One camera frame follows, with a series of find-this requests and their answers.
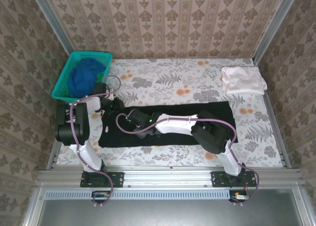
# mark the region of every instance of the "folded white towel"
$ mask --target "folded white towel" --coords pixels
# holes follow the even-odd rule
[[[226,94],[264,94],[267,83],[258,67],[223,67],[223,91]]]

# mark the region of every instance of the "patterned fabric surface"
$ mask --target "patterned fabric surface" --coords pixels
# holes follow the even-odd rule
[[[316,0],[295,0],[260,61],[292,167],[316,209]]]
[[[0,225],[20,225],[46,168],[66,60],[35,0],[0,0]]]
[[[225,95],[222,66],[253,65],[251,59],[143,59],[114,60],[111,74],[122,87],[118,96],[126,106],[173,105],[229,101],[236,120],[238,144],[233,148],[247,166],[281,167],[271,124],[261,95]],[[110,87],[117,82],[110,81]],[[220,166],[216,155],[196,146],[101,148],[100,114],[90,116],[90,139],[107,165]],[[78,164],[75,153],[62,146],[57,164]]]
[[[48,0],[75,50],[252,57],[280,0]]]

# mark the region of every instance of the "patterned wallpaper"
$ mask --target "patterned wallpaper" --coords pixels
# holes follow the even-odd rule
[[[291,163],[316,206],[316,0],[295,0],[259,65]]]
[[[49,0],[75,50],[252,57],[280,0]]]
[[[0,0],[0,225],[19,225],[46,168],[66,59],[35,0]]]

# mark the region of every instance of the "blue cloth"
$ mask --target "blue cloth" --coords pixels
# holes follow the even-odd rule
[[[98,73],[105,70],[103,64],[93,58],[80,60],[71,71],[68,91],[75,98],[82,98],[93,92]]]

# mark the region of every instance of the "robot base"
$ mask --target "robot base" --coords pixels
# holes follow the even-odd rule
[[[257,182],[255,174],[251,171],[242,171],[238,176],[232,176],[227,174],[225,171],[211,172],[212,186],[214,188],[232,188],[232,187],[256,187]]]
[[[101,172],[107,173],[106,166],[102,161]],[[114,188],[122,188],[124,183],[123,172],[108,172],[109,177],[113,181]],[[106,176],[95,172],[83,172],[80,182],[81,188],[110,188],[110,182]]]

